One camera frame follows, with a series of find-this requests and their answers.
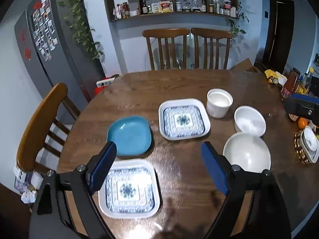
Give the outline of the large grey-white bowl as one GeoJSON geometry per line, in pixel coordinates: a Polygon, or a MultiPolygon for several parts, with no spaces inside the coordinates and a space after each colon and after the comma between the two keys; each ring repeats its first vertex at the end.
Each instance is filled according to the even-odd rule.
{"type": "Polygon", "coordinates": [[[223,156],[231,165],[239,165],[243,170],[262,173],[271,169],[271,155],[267,144],[258,136],[239,132],[225,143],[223,156]]]}

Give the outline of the blue patterned square plate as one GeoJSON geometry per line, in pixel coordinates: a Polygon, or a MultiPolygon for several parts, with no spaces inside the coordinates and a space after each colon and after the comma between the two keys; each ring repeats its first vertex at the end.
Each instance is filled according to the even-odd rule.
{"type": "Polygon", "coordinates": [[[200,138],[211,123],[203,103],[195,98],[167,100],[159,106],[159,129],[167,140],[200,138]]]}
{"type": "Polygon", "coordinates": [[[98,192],[101,212],[114,219],[154,216],[160,208],[155,169],[146,160],[115,161],[98,192]]]}

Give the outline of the small white bowl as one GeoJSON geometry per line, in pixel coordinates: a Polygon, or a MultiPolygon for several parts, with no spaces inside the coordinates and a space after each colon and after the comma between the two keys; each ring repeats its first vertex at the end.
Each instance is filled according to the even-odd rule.
{"type": "Polygon", "coordinates": [[[240,106],[234,113],[235,131],[262,137],[266,132],[266,121],[253,107],[240,106]]]}

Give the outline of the white ramekin cup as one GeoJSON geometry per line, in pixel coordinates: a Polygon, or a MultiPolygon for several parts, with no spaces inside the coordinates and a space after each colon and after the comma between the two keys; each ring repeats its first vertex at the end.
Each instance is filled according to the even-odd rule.
{"type": "Polygon", "coordinates": [[[216,119],[223,118],[233,103],[232,95],[226,90],[213,88],[207,93],[207,113],[216,119]]]}

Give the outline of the orange fruit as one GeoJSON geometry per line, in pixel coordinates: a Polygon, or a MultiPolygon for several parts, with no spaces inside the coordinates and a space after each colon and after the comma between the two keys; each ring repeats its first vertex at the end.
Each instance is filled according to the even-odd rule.
{"type": "Polygon", "coordinates": [[[308,126],[308,120],[300,117],[298,119],[297,126],[300,130],[303,130],[306,126],[308,126]]]}

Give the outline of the yellow snack bag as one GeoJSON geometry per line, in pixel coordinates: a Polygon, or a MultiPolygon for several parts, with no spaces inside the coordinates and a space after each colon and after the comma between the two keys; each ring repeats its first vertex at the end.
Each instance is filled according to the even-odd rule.
{"type": "Polygon", "coordinates": [[[268,69],[264,73],[267,77],[268,83],[273,84],[277,87],[283,86],[287,81],[287,77],[285,77],[277,71],[268,69]]]}

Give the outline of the yellow cap oil bottle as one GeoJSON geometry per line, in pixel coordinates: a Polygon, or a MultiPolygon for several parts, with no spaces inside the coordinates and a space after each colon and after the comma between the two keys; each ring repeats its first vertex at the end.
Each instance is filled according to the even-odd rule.
{"type": "Polygon", "coordinates": [[[307,95],[309,93],[313,73],[314,73],[314,69],[310,67],[309,71],[307,72],[307,74],[304,76],[304,78],[299,84],[299,87],[297,89],[298,94],[307,95]]]}

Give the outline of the dark wooden door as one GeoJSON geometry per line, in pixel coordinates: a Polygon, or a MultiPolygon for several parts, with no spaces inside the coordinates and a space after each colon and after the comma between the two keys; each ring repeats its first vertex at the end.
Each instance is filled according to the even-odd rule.
{"type": "Polygon", "coordinates": [[[268,28],[261,31],[255,63],[283,73],[290,53],[295,24],[292,0],[269,0],[268,28]]]}

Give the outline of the wooden chair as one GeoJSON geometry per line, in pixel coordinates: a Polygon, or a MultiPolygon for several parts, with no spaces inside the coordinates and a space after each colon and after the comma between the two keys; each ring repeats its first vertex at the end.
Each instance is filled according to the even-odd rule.
{"type": "Polygon", "coordinates": [[[186,69],[187,68],[187,36],[188,28],[149,29],[142,32],[146,39],[151,71],[156,71],[151,38],[157,41],[159,49],[158,70],[186,69]],[[182,64],[177,61],[177,48],[175,39],[182,37],[182,64]]]}
{"type": "Polygon", "coordinates": [[[36,162],[41,149],[47,150],[58,158],[61,156],[60,151],[45,141],[47,137],[50,137],[64,146],[65,141],[50,131],[52,125],[57,126],[66,135],[70,133],[70,130],[57,119],[58,108],[61,104],[64,105],[73,119],[80,116],[80,110],[68,98],[66,84],[56,84],[39,104],[23,133],[16,156],[16,164],[20,170],[26,173],[37,171],[44,174],[48,172],[48,167],[36,162]]]}
{"type": "Polygon", "coordinates": [[[195,64],[194,68],[200,68],[200,46],[199,38],[204,40],[204,69],[219,69],[220,62],[220,40],[226,40],[225,56],[223,62],[223,70],[227,69],[229,52],[230,52],[230,41],[232,39],[232,33],[229,31],[205,29],[193,27],[191,33],[194,36],[194,53],[195,53],[195,64]]]}

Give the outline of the right green vine plant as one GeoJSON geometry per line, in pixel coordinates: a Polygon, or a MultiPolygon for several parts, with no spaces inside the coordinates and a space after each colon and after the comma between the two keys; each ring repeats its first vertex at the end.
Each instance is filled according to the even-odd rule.
{"type": "Polygon", "coordinates": [[[237,7],[235,10],[234,19],[229,19],[230,32],[232,34],[232,40],[238,37],[238,35],[245,35],[247,32],[241,27],[245,21],[249,23],[247,15],[243,11],[242,0],[237,0],[237,7]]]}

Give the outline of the back right wooden chair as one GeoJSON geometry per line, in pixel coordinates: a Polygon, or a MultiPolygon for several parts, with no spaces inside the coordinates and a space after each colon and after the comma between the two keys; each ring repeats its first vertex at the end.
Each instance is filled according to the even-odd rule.
{"type": "Polygon", "coordinates": [[[230,41],[232,39],[232,33],[229,31],[205,29],[193,27],[191,33],[194,36],[194,53],[195,53],[195,64],[194,68],[200,68],[200,46],[199,38],[204,40],[204,69],[219,69],[220,62],[220,40],[226,40],[225,56],[223,62],[223,70],[227,69],[229,52],[230,52],[230,41]]]}

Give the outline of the grey refrigerator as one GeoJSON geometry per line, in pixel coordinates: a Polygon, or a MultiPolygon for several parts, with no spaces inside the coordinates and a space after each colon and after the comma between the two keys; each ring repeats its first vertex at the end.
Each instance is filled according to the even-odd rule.
{"type": "Polygon", "coordinates": [[[88,44],[70,27],[67,0],[32,0],[15,24],[15,36],[25,68],[42,97],[64,83],[69,98],[84,107],[94,97],[102,66],[88,44]]]}

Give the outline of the back left wooden chair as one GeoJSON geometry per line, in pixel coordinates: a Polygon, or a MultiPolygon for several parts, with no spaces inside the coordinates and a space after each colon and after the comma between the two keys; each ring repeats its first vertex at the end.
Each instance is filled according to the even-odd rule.
{"type": "Polygon", "coordinates": [[[151,38],[157,41],[159,49],[158,70],[186,69],[187,68],[187,36],[188,28],[149,29],[142,32],[146,39],[151,71],[156,71],[151,38]],[[177,61],[177,48],[175,39],[182,37],[182,64],[177,61]]]}

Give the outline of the hanging green vine plant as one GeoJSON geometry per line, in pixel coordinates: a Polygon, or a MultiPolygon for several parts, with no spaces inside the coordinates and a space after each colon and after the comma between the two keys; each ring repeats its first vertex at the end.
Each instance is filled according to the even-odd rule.
{"type": "Polygon", "coordinates": [[[93,60],[101,59],[104,53],[98,48],[100,42],[95,42],[91,35],[95,29],[89,27],[84,0],[63,0],[59,1],[58,4],[61,7],[68,7],[70,9],[71,15],[65,16],[64,21],[71,30],[74,41],[80,45],[93,60]]]}

